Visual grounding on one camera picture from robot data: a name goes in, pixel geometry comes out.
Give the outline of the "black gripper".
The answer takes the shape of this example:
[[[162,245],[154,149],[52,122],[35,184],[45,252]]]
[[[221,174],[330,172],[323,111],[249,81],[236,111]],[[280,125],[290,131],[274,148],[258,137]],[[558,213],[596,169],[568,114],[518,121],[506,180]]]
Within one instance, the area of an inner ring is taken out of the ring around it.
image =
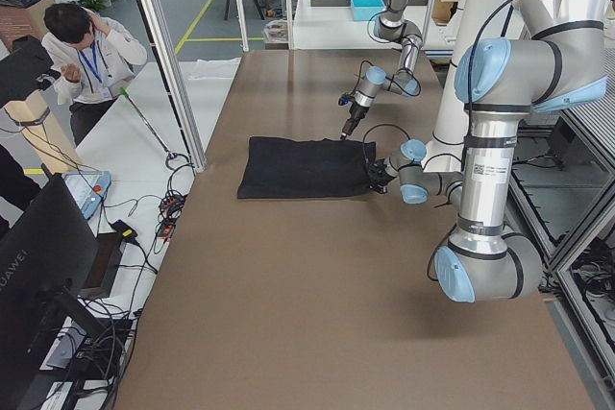
[[[350,116],[342,127],[340,135],[341,140],[345,140],[353,134],[360,121],[366,116],[367,112],[368,107],[362,106],[358,103],[352,103],[350,105]]]
[[[383,158],[366,163],[366,173],[369,180],[369,188],[378,193],[386,194],[390,175],[386,172],[386,164]]]

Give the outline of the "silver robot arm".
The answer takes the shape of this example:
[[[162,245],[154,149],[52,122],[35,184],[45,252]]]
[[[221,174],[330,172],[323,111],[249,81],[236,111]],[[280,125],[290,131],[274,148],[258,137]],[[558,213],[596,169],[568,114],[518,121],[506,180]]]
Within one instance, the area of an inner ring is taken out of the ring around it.
[[[406,202],[444,195],[456,222],[433,254],[433,270],[453,301],[523,297],[542,276],[538,251],[504,223],[518,125],[531,112],[593,102],[605,94],[603,19],[608,0],[507,0],[529,32],[524,40],[477,34],[455,72],[467,115],[456,167],[428,170],[426,146],[409,140],[373,163],[376,186],[398,180]]]
[[[350,117],[341,130],[342,140],[353,134],[380,90],[404,97],[414,97],[420,93],[420,84],[414,77],[414,68],[423,45],[423,37],[418,26],[404,18],[407,2],[408,0],[388,0],[385,9],[372,17],[374,39],[401,46],[399,65],[391,74],[376,65],[370,66],[365,74],[358,76],[354,89],[340,97],[341,106],[346,104],[350,106]]]

